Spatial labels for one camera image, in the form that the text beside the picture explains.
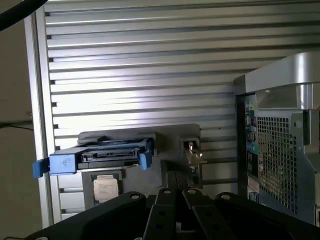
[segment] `wall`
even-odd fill
[[[19,2],[1,0],[0,12]],[[29,119],[31,99],[23,21],[0,32],[0,52],[0,121]],[[0,129],[0,143],[0,239],[26,237],[42,227],[38,181],[32,178],[34,135],[29,130],[4,128]]]

